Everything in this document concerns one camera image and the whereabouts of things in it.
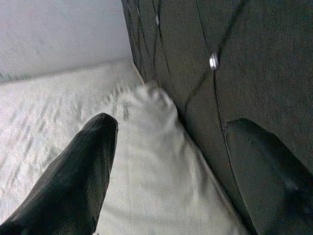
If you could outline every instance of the mattress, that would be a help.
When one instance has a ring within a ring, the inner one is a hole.
[[[155,84],[126,62],[0,86],[0,223],[93,115],[119,132],[95,234],[246,234],[203,155]]]

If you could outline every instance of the white bed sheet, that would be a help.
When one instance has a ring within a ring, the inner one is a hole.
[[[83,124],[106,112],[119,132],[95,234],[246,234],[172,100],[136,85],[119,63],[0,86],[0,223]]]

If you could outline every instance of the tufted headboard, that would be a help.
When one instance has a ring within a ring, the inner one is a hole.
[[[136,67],[174,100],[251,233],[313,233],[312,2],[122,2]]]

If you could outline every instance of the wall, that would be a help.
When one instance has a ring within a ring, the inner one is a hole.
[[[0,80],[131,58],[120,0],[0,5]]]

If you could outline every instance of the dark fabric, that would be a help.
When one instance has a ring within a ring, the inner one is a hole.
[[[0,226],[0,234],[91,235],[109,185],[116,138],[114,118],[98,114],[89,120]]]
[[[227,123],[227,146],[257,232],[313,234],[313,176],[289,149],[247,119]]]
[[[312,1],[148,1],[135,2],[150,56],[155,48],[154,79],[174,100],[245,225],[256,233],[229,164],[220,120],[224,127],[239,118],[254,121],[313,173]],[[160,31],[155,35],[158,10]],[[210,76],[212,52],[220,62],[216,89]]]

